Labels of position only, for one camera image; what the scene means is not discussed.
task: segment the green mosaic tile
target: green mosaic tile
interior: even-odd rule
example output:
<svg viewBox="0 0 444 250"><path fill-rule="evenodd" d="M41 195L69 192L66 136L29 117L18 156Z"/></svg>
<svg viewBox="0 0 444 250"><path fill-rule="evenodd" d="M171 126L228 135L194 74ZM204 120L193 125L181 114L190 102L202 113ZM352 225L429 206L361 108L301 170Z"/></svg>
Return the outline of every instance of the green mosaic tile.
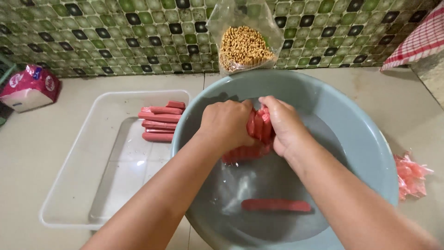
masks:
<svg viewBox="0 0 444 250"><path fill-rule="evenodd" d="M275 68L379 66L434 0L266 0L285 42ZM60 77L216 72L203 28L217 0L0 0L0 52ZM250 18L258 5L245 9Z"/></svg>

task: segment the water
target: water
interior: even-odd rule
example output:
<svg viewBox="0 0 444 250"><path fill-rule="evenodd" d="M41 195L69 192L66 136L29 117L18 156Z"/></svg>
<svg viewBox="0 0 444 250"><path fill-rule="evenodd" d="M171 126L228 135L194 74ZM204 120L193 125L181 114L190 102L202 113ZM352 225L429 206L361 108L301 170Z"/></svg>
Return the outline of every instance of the water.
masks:
<svg viewBox="0 0 444 250"><path fill-rule="evenodd" d="M344 163L344 151L328 125L314 114L302 113L300 116L313 137ZM304 200L313 209L310 213L241 210L241 202L250 198ZM251 247L300 241L329 227L297 175L274 152L237 165L225 165L219 161L187 215L193 225L209 235L217 234L229 242Z"/></svg>

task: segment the pink plastic wrapper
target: pink plastic wrapper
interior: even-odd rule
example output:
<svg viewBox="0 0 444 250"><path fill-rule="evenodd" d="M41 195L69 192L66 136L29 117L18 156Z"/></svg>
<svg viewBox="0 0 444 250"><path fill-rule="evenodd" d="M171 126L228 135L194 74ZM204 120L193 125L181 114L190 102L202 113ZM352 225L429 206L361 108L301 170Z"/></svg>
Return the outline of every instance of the pink plastic wrapper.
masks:
<svg viewBox="0 0 444 250"><path fill-rule="evenodd" d="M267 107L262 106L258 111L255 109L251 111L246 129L251 137L259 139L264 146L260 148L242 146L233 149L222 156L223 163L235 163L237 161L260 158L270 153L273 128Z"/></svg>
<svg viewBox="0 0 444 250"><path fill-rule="evenodd" d="M26 69L13 75L0 100L17 112L34 109L54 103L60 91L60 81L49 72L35 65L27 65Z"/></svg>
<svg viewBox="0 0 444 250"><path fill-rule="evenodd" d="M398 172L399 199L404 201L408 194L421 198L427 195L425 191L425 176L432 174L433 170L426 168L427 165L419 165L410 159L412 152L405 152L404 156L394 154Z"/></svg>

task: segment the hand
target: hand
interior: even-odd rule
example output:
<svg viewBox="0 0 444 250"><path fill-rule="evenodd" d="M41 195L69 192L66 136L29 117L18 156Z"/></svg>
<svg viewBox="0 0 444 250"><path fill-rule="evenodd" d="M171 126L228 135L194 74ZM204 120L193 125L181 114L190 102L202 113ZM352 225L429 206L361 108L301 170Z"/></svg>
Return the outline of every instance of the hand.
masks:
<svg viewBox="0 0 444 250"><path fill-rule="evenodd" d="M212 144L221 144L222 153L240 146L253 146L257 140L247 133L246 125L253 104L250 100L217 102L203 111L196 135Z"/></svg>
<svg viewBox="0 0 444 250"><path fill-rule="evenodd" d="M293 106L273 96L260 97L259 101L270 111L271 125L276 133L273 149L280 157L284 157L295 142L311 137Z"/></svg>

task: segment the tissue box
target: tissue box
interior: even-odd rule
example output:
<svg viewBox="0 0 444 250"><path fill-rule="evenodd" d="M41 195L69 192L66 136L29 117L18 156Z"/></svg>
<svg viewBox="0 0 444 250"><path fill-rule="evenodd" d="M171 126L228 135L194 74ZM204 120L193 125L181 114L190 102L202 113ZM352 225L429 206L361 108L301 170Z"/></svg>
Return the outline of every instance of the tissue box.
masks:
<svg viewBox="0 0 444 250"><path fill-rule="evenodd" d="M60 81L48 70L35 65L13 75L0 94L0 100L17 112L54 103Z"/></svg>

